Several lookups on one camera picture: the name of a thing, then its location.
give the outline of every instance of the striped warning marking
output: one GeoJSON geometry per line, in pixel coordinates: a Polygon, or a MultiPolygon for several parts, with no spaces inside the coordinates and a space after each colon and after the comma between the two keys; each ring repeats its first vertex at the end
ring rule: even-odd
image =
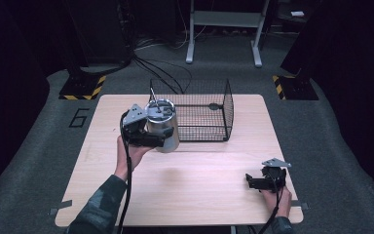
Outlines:
{"type": "MultiPolygon", "coordinates": [[[[285,78],[294,78],[294,76],[282,76],[285,78]]],[[[281,87],[281,82],[279,80],[279,76],[275,75],[273,76],[273,81],[275,82],[276,91],[278,92],[280,99],[286,99],[286,96],[284,95],[283,88],[281,87]]]]}
{"type": "Polygon", "coordinates": [[[98,83],[96,84],[95,89],[93,90],[93,94],[90,96],[59,96],[59,99],[95,99],[99,92],[101,92],[102,85],[104,84],[105,76],[99,78],[98,83]]]}

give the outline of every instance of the gray carpet floor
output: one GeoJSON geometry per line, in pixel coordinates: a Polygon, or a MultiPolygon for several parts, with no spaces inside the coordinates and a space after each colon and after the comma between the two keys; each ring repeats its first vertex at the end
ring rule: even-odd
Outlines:
{"type": "MultiPolygon", "coordinates": [[[[285,75],[280,64],[294,37],[272,35],[261,52],[263,67],[255,68],[249,37],[208,37],[196,42],[193,64],[185,63],[187,45],[179,49],[153,46],[136,50],[187,68],[194,79],[228,78],[234,94],[258,94],[266,101],[297,195],[309,209],[294,225],[297,233],[374,233],[374,182],[358,165],[340,135],[337,120],[320,87],[318,101],[280,100],[273,75],[285,75]]],[[[155,62],[173,77],[189,74],[174,65],[155,62]]],[[[0,177],[0,233],[62,233],[49,214],[62,200],[98,98],[61,100],[58,92],[66,71],[48,77],[47,103],[12,163],[0,177]],[[79,108],[87,119],[69,128],[79,108]]],[[[134,62],[107,76],[100,95],[148,94],[150,73],[134,62]]],[[[249,233],[238,227],[239,233],[249,233]]]]}

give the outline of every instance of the table top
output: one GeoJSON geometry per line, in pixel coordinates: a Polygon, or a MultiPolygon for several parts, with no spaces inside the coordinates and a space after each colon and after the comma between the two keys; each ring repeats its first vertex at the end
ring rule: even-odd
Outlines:
{"type": "MultiPolygon", "coordinates": [[[[116,164],[120,118],[148,95],[106,95],[99,100],[62,201],[56,225],[67,226],[110,175],[116,164]]],[[[248,188],[245,174],[263,177],[262,162],[284,160],[264,99],[233,95],[234,123],[225,142],[180,142],[169,154],[151,150],[135,169],[125,226],[248,225],[270,216],[263,196],[248,188]]],[[[290,176],[286,185],[297,200],[290,176]]],[[[303,220],[300,207],[289,219],[303,220]]]]}

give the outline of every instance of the wire mesh basket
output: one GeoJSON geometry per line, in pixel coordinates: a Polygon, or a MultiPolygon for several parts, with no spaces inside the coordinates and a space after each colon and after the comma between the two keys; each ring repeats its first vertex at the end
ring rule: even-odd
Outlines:
{"type": "Polygon", "coordinates": [[[156,99],[165,98],[174,103],[180,141],[229,140],[234,105],[228,79],[152,79],[150,88],[156,99]]]}

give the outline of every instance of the black cable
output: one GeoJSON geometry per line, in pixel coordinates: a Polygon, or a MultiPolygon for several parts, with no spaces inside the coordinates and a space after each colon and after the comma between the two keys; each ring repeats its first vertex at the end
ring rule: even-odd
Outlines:
{"type": "Polygon", "coordinates": [[[175,82],[175,84],[177,84],[178,89],[180,89],[181,94],[184,94],[183,89],[182,89],[181,86],[180,86],[180,83],[178,83],[178,81],[177,81],[174,77],[172,77],[170,74],[168,74],[166,71],[164,71],[164,70],[163,70],[162,68],[160,68],[159,66],[157,66],[157,65],[155,65],[155,64],[153,64],[153,63],[151,63],[151,62],[149,62],[148,60],[143,59],[143,58],[140,58],[140,57],[136,57],[136,58],[137,58],[138,60],[141,60],[141,61],[143,61],[143,62],[148,63],[149,65],[151,65],[151,66],[155,67],[156,69],[160,70],[161,72],[165,73],[169,78],[171,78],[171,79],[175,82]]]}
{"type": "Polygon", "coordinates": [[[125,60],[119,66],[111,68],[111,69],[102,70],[102,71],[95,71],[95,72],[89,72],[89,71],[84,71],[84,72],[86,72],[88,74],[91,74],[91,75],[108,75],[108,74],[114,73],[116,71],[119,71],[119,70],[125,68],[129,64],[130,64],[130,61],[125,60]]]}
{"type": "Polygon", "coordinates": [[[187,86],[184,88],[184,90],[181,91],[182,94],[185,94],[187,92],[187,89],[190,87],[190,84],[191,84],[191,80],[193,79],[193,75],[191,74],[191,72],[183,67],[183,66],[180,66],[180,65],[176,65],[176,64],[172,64],[172,63],[169,63],[169,62],[166,62],[166,61],[161,61],[161,60],[154,60],[154,59],[145,59],[145,60],[150,60],[150,61],[154,61],[154,62],[162,62],[162,63],[165,63],[165,64],[168,64],[168,65],[172,65],[172,66],[175,66],[175,67],[179,67],[181,69],[184,69],[185,71],[187,71],[188,75],[189,75],[189,83],[187,84],[187,86]]]}
{"type": "Polygon", "coordinates": [[[118,231],[117,233],[122,233],[123,232],[123,223],[124,223],[124,218],[126,217],[127,209],[129,208],[129,203],[130,203],[130,198],[131,198],[131,184],[132,184],[132,164],[131,164],[131,157],[129,153],[129,141],[126,139],[124,132],[123,132],[123,120],[127,116],[129,112],[125,112],[121,116],[120,120],[120,132],[121,132],[121,137],[123,140],[123,145],[126,150],[126,155],[127,155],[127,169],[128,169],[128,177],[127,177],[127,196],[126,196],[126,203],[124,204],[123,207],[123,212],[121,213],[121,218],[120,222],[118,224],[118,231]]]}
{"type": "Polygon", "coordinates": [[[155,42],[156,42],[156,39],[154,38],[139,38],[137,42],[135,43],[135,49],[154,45],[155,42]]]}
{"type": "Polygon", "coordinates": [[[256,231],[256,229],[253,226],[248,225],[247,228],[248,228],[248,232],[257,234],[257,231],[256,231]]]}
{"type": "Polygon", "coordinates": [[[273,222],[273,220],[275,219],[276,214],[278,213],[278,210],[279,210],[279,203],[281,202],[281,195],[283,194],[283,190],[282,190],[281,195],[279,197],[279,191],[278,191],[278,187],[276,186],[276,180],[274,178],[272,178],[272,176],[270,174],[268,174],[268,175],[269,175],[269,178],[272,179],[273,185],[275,186],[276,206],[272,211],[272,215],[270,215],[269,219],[267,220],[266,224],[264,224],[264,226],[260,230],[259,234],[263,234],[266,231],[266,229],[270,226],[270,224],[273,222]]]}
{"type": "Polygon", "coordinates": [[[178,95],[178,92],[175,90],[175,88],[170,85],[165,79],[163,79],[157,72],[155,72],[154,70],[152,70],[150,67],[148,67],[146,64],[144,64],[144,60],[138,58],[138,57],[134,57],[134,60],[135,60],[135,63],[141,67],[142,69],[152,73],[154,76],[156,76],[159,80],[161,80],[164,84],[166,84],[175,94],[178,95]]]}

